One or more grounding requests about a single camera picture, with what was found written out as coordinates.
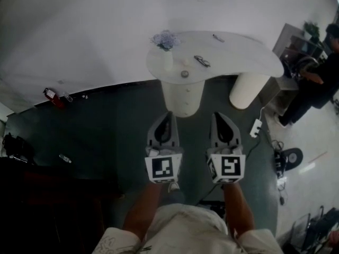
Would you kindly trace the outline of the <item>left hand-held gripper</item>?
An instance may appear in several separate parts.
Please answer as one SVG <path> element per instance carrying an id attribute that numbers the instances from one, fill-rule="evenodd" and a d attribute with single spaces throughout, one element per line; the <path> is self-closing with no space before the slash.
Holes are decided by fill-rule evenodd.
<path id="1" fill-rule="evenodd" d="M 177 120 L 172 112 L 166 112 L 152 124 L 147 145 L 145 165 L 149 181 L 154 184 L 178 182 L 184 150 L 179 147 Z"/>

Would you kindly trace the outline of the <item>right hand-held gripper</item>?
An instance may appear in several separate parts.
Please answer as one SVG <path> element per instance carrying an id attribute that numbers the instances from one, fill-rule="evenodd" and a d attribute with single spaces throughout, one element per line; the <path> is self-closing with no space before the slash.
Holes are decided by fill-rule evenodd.
<path id="1" fill-rule="evenodd" d="M 214 184 L 239 182 L 245 175 L 246 155 L 242 152 L 237 125 L 220 112 L 214 112 L 210 127 L 211 146 L 207 150 L 207 165 Z M 219 142 L 232 148 L 218 147 Z"/>

